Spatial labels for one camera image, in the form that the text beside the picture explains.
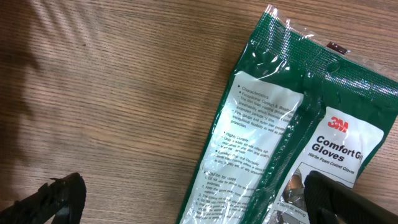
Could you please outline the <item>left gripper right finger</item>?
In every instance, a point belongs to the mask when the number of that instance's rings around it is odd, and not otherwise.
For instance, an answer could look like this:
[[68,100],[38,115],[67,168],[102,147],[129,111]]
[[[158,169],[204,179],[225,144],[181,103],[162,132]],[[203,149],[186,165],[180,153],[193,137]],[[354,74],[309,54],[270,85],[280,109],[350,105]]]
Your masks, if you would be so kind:
[[304,197],[310,224],[397,224],[397,215],[324,174],[311,171]]

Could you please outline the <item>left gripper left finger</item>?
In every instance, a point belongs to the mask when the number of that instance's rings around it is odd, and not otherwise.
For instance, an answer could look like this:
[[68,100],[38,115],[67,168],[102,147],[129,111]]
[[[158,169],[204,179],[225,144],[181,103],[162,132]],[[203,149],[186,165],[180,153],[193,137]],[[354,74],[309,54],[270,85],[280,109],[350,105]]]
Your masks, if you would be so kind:
[[44,224],[49,219],[52,224],[79,224],[85,202],[85,181],[74,172],[54,178],[53,183],[2,210],[1,224]]

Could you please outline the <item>green 3M gloves package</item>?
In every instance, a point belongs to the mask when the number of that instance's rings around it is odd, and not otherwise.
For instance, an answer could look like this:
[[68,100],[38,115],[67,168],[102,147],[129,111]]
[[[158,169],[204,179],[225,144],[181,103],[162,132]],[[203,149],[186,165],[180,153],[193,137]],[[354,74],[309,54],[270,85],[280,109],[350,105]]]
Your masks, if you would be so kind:
[[319,172],[352,189],[397,118],[381,67],[267,6],[229,76],[178,223],[339,223]]

